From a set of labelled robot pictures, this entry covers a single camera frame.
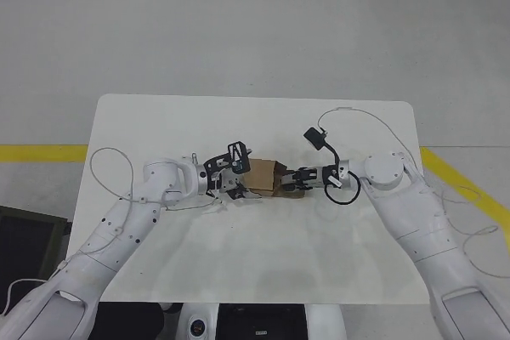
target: cardboard box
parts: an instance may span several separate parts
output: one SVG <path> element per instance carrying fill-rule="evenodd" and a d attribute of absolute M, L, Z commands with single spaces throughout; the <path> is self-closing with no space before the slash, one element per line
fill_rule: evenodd
<path fill-rule="evenodd" d="M 244 181 L 251 192 L 265 197 L 304 197 L 304 191 L 285 192 L 281 188 L 281 178 L 287 174 L 285 165 L 278 161 L 251 158 L 249 165 L 251 170 L 244 173 Z"/>

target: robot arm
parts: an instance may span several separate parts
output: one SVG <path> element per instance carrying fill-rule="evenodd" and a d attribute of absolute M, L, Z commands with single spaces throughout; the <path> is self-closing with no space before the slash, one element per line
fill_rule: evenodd
<path fill-rule="evenodd" d="M 391 152 L 364 161 L 301 168 L 285 176 L 282 185 L 285 190 L 329 185 L 356 190 L 357 182 L 349 171 L 360 178 L 383 225 L 419 271 L 444 339 L 510 340 L 510 302 L 499 298 L 476 275 L 454 241 L 438 197 L 404 154 Z M 404 174 L 410 183 L 397 189 L 407 182 Z"/>
<path fill-rule="evenodd" d="M 104 290 L 157 224 L 161 208 L 209 194 L 208 188 L 220 189 L 227 176 L 249 171 L 247 153 L 237 142 L 229 145 L 229 154 L 204 166 L 170 159 L 146 163 L 144 182 L 133 188 L 132 197 L 117 200 L 64 268 L 0 315 L 0 339 L 87 339 Z M 238 181 L 226 192 L 233 190 L 231 197 L 247 193 L 241 188 Z"/>

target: yellow tape line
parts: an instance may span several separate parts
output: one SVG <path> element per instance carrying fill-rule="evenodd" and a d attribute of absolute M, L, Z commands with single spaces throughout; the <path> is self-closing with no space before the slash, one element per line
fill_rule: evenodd
<path fill-rule="evenodd" d="M 423 167 L 440 177 L 444 182 L 451 185 L 458 194 L 471 201 L 479 210 L 499 224 L 504 234 L 504 240 L 507 243 L 508 253 L 510 255 L 510 211 L 501 203 L 495 201 L 493 197 L 487 195 L 476 184 L 451 167 L 448 163 L 436 156 L 428 148 L 422 147 Z M 480 193 L 481 198 L 471 190 L 463 189 L 454 185 L 467 187 Z"/>
<path fill-rule="evenodd" d="M 0 145 L 0 162 L 85 162 L 87 149 L 87 145 Z M 474 202 L 501 226 L 510 255 L 510 211 L 428 148 L 422 147 L 421 154 L 426 169 L 452 185 L 460 195 Z M 475 190 L 481 194 L 481 199 L 472 191 L 453 185 Z"/>
<path fill-rule="evenodd" d="M 0 162 L 85 162 L 87 145 L 0 145 Z"/>

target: gray floor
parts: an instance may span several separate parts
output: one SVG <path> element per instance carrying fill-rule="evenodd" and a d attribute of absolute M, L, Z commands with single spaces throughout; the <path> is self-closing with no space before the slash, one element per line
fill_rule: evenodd
<path fill-rule="evenodd" d="M 107 93 L 408 101 L 421 145 L 510 208 L 510 0 L 0 0 L 0 144 L 86 144 Z M 0 204 L 72 218 L 81 173 L 0 163 Z M 427 306 L 346 311 L 353 339 L 439 338 Z"/>

